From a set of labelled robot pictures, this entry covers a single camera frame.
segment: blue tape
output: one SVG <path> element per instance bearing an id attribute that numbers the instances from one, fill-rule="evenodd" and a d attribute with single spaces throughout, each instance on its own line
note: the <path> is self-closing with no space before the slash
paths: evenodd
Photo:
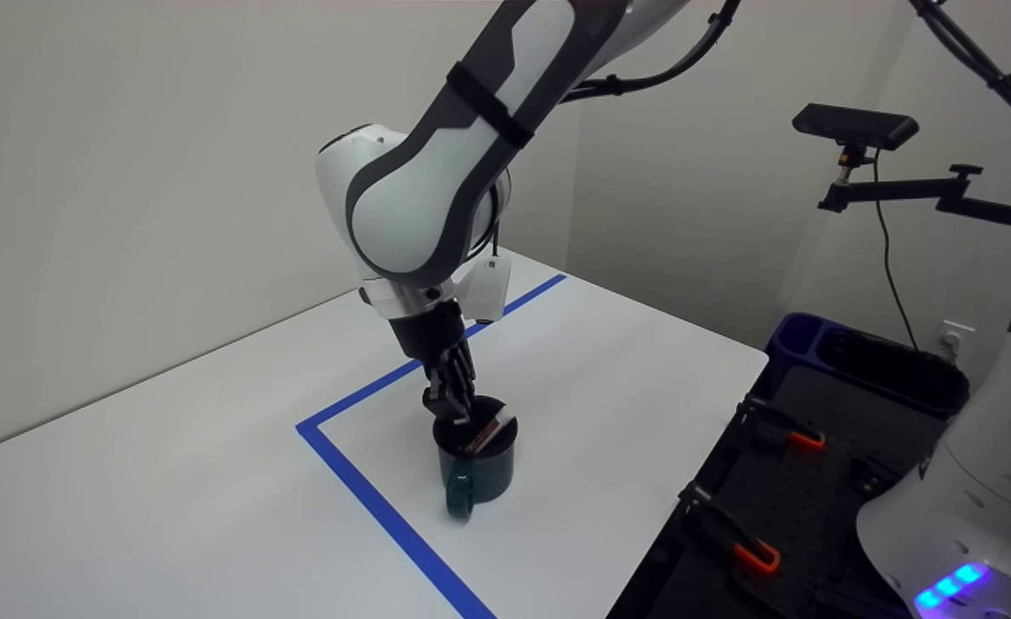
<path id="1" fill-rule="evenodd" d="M 507 315 L 515 313 L 515 309 L 523 309 L 523 307 L 530 307 L 534 299 L 539 299 L 545 294 L 549 294 L 561 283 L 565 283 L 565 276 L 555 276 L 555 279 L 539 283 L 536 290 L 515 296 L 507 307 Z M 487 329 L 487 325 L 471 325 L 467 326 L 467 337 L 477 337 L 482 329 Z M 345 482 L 345 488 L 353 492 L 353 498 L 376 515 L 376 522 L 404 547 L 404 554 L 435 580 L 435 588 L 463 619 L 491 619 L 494 613 L 467 588 L 467 580 L 459 570 L 451 570 L 451 564 L 444 564 L 442 554 L 435 554 L 435 547 L 404 521 L 404 511 L 322 435 L 322 423 L 327 419 L 334 419 L 341 412 L 352 412 L 358 404 L 366 404 L 376 392 L 404 382 L 415 368 L 421 368 L 415 360 L 405 360 L 405 364 L 393 368 L 389 375 L 381 375 L 381 380 L 360 385 L 358 392 L 330 404 L 327 408 L 305 415 L 296 429 L 312 448 L 312 453 L 319 453 L 327 461 L 327 468 Z"/>

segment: white wall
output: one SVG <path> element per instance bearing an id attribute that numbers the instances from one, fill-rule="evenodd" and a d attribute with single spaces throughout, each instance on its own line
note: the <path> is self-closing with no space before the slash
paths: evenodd
<path id="1" fill-rule="evenodd" d="M 477 12 L 0 0 L 0 436 L 352 290 L 312 150 L 408 127 Z M 572 148 L 515 164 L 515 247 L 557 259 Z"/>
<path id="2" fill-rule="evenodd" d="M 663 69 L 719 0 L 699 0 L 623 77 Z M 1011 0 L 949 12 L 1011 69 Z M 1011 200 L 1011 109 L 915 19 L 907 0 L 751 0 L 717 54 L 663 90 L 578 109 L 568 265 L 706 326 L 764 342 L 785 309 L 902 337 L 873 209 L 816 209 L 837 148 L 803 139 L 806 104 L 915 112 L 923 133 L 883 177 L 988 164 L 976 195 Z M 886 208 L 903 302 L 931 349 L 941 315 L 980 326 L 991 360 L 1011 313 L 1011 232 Z"/>

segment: blue light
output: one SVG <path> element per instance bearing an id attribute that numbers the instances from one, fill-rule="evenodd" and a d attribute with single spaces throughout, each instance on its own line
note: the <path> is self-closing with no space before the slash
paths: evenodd
<path id="1" fill-rule="evenodd" d="M 941 602 L 941 597 L 939 597 L 936 591 L 923 591 L 923 594 L 918 594 L 918 610 L 939 610 L 939 602 Z"/>
<path id="2" fill-rule="evenodd" d="M 945 594 L 945 597 L 961 594 L 961 586 L 957 586 L 954 578 L 941 578 L 936 588 L 939 588 L 939 594 Z"/>
<path id="3" fill-rule="evenodd" d="M 964 564 L 957 574 L 954 574 L 957 580 L 964 580 L 964 586 L 973 586 L 973 580 L 980 580 L 985 578 L 985 570 L 980 568 L 973 568 L 973 564 Z"/>

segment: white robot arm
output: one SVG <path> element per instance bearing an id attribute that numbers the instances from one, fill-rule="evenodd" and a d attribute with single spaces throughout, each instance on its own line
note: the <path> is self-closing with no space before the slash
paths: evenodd
<path id="1" fill-rule="evenodd" d="M 503 408 L 476 394 L 451 279 L 498 232 L 507 164 L 585 77 L 683 5 L 503 0 L 408 133 L 373 124 L 319 148 L 318 177 L 360 296 L 428 368 L 430 412 L 471 423 Z"/>

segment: white table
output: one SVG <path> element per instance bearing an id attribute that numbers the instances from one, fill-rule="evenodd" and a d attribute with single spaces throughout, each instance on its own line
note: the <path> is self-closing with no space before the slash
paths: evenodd
<path id="1" fill-rule="evenodd" d="M 319 419 L 404 364 L 353 296 L 0 444 L 0 619 L 607 617 L 764 354 L 578 279 L 471 351 L 523 436 L 463 525 L 421 372 Z"/>

